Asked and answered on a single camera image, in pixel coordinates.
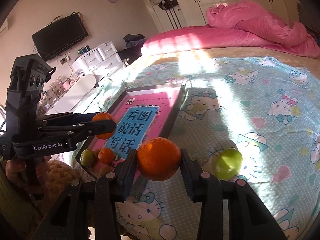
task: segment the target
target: person's hand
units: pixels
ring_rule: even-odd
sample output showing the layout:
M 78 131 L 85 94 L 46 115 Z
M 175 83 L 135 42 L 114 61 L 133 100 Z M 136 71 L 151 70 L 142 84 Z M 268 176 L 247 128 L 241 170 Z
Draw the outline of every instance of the person's hand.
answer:
M 22 181 L 18 177 L 18 172 L 22 172 L 26 169 L 26 162 L 20 160 L 17 157 L 12 158 L 12 160 L 7 161 L 5 166 L 5 174 L 8 180 L 17 185 L 18 187 L 23 188 L 31 194 L 42 194 L 45 192 L 45 182 L 49 178 L 48 172 L 50 170 L 48 160 L 51 159 L 51 156 L 44 157 L 44 161 L 36 167 L 36 175 L 40 184 L 38 186 L 28 185 L 27 182 Z

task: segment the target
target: air conditioner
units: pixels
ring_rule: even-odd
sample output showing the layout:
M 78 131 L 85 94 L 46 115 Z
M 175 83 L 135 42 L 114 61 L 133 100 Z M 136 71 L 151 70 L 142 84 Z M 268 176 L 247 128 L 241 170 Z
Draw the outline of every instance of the air conditioner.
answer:
M 0 28 L 0 35 L 5 33 L 8 30 L 8 19 L 5 19 L 3 25 Z

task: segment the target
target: pink heart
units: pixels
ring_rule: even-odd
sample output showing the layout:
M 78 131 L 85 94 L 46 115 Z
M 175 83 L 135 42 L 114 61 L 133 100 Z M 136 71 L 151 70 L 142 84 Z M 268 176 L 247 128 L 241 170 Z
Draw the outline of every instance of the pink heart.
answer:
M 265 85 L 269 85 L 270 84 L 270 80 L 268 80 L 268 79 L 263 79 L 263 80 L 261 80 L 261 82 L 263 84 L 265 84 Z
M 273 175 L 272 181 L 275 183 L 279 183 L 279 182 L 284 181 L 290 177 L 291 177 L 290 168 L 286 165 L 282 165 L 278 169 L 278 172 L 275 175 Z
M 251 118 L 251 122 L 254 123 L 254 125 L 256 126 L 256 128 L 260 129 L 262 127 L 264 127 L 266 125 L 266 119 L 260 118 L 260 117 L 254 117 Z

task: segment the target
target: wall-mounted tv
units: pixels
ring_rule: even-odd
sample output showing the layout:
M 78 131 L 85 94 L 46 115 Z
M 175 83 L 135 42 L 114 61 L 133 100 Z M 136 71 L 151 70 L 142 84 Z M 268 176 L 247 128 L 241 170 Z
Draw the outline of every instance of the wall-mounted tv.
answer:
M 77 13 L 62 18 L 32 35 L 33 42 L 45 61 L 55 58 L 88 36 Z

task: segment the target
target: small orange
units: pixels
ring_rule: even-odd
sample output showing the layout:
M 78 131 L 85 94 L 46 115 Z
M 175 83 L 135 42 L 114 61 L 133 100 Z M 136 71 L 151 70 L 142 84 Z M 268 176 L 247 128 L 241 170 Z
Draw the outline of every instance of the small orange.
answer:
M 98 159 L 103 164 L 110 164 L 115 158 L 114 152 L 110 148 L 102 148 L 98 154 Z
M 92 118 L 92 121 L 102 121 L 102 120 L 108 120 L 108 119 L 111 119 L 113 120 L 114 122 L 115 119 L 113 118 L 113 116 L 109 113 L 104 113 L 104 112 L 100 112 L 98 114 L 96 114 L 93 118 Z M 113 132 L 111 133 L 103 133 L 103 134 L 98 134 L 96 135 L 97 138 L 99 139 L 102 139 L 102 140 L 106 140 L 106 139 L 109 139 L 111 136 L 114 135 L 116 130 L 114 130 Z
M 143 176 L 150 180 L 163 181 L 178 170 L 181 152 L 172 141 L 161 137 L 153 138 L 139 147 L 137 161 Z

